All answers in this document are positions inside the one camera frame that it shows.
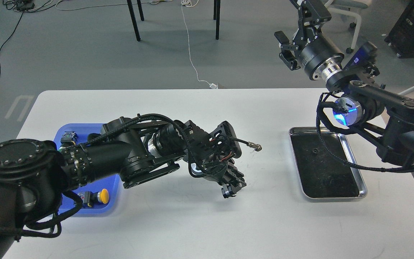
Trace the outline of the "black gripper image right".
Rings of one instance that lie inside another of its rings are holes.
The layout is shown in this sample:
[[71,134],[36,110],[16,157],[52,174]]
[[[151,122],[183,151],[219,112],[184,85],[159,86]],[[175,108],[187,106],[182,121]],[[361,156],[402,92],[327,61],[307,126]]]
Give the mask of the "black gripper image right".
[[330,21],[332,15],[320,0],[290,2],[298,10],[298,30],[292,44],[283,31],[274,33],[281,49],[279,58],[291,71],[303,68],[311,80],[327,81],[342,71],[344,58],[340,49],[321,31],[322,25]]

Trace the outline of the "black robot arm image left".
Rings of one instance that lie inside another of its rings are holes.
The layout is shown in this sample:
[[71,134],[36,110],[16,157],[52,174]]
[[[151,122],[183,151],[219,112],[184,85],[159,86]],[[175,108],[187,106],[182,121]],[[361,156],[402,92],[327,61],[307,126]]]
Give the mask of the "black robot arm image left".
[[176,171],[183,160],[192,177],[216,182],[224,198],[234,197],[246,186],[234,164],[240,143],[262,149],[238,139],[227,121],[208,133],[161,114],[120,117],[84,143],[72,135],[60,147],[27,138],[1,142],[0,259],[21,237],[58,237],[62,221],[86,201],[74,191],[111,175],[130,188]]

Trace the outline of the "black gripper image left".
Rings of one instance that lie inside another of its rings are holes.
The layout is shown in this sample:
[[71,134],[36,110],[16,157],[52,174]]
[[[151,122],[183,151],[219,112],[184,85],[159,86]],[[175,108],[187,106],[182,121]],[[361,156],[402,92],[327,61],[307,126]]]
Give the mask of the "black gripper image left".
[[206,173],[203,173],[195,163],[191,163],[189,166],[193,177],[202,177],[222,186],[221,191],[225,199],[235,197],[238,190],[247,186],[244,175],[234,166],[233,160],[204,164]]

